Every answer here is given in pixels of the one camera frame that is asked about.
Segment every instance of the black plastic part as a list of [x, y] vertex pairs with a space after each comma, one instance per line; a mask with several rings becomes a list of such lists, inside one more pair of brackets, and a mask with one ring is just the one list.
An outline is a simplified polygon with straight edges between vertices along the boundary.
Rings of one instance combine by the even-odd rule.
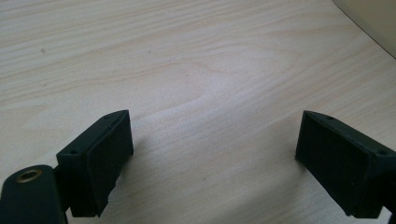
[[392, 216], [389, 219], [388, 224], [396, 224], [396, 217], [395, 215], [392, 214]]
[[67, 223], [50, 166], [28, 167], [5, 181], [0, 223]]
[[53, 169], [53, 173], [55, 174], [55, 180], [56, 180], [56, 185], [58, 186], [62, 209], [64, 210], [64, 212], [66, 212], [67, 209], [69, 209], [70, 207], [70, 200], [69, 200], [70, 193], [67, 188], [68, 184], [64, 179], [61, 178], [61, 172], [59, 166]]
[[56, 155], [73, 217], [102, 214], [122, 166], [133, 153], [129, 113], [123, 110], [97, 120]]
[[396, 172], [389, 174], [389, 178], [382, 191], [381, 199], [388, 210], [392, 214], [396, 214]]
[[296, 159], [348, 216], [377, 218], [384, 192], [396, 190], [396, 152], [327, 115], [304, 112]]

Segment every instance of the light wood surface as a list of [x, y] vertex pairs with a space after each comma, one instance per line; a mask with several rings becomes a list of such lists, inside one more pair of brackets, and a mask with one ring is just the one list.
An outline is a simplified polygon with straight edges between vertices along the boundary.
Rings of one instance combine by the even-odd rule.
[[396, 148], [396, 61], [331, 0], [0, 2], [0, 181], [129, 109], [135, 154], [100, 218], [346, 217], [294, 159], [303, 110]]
[[396, 58], [395, 0], [333, 0], [350, 19]]

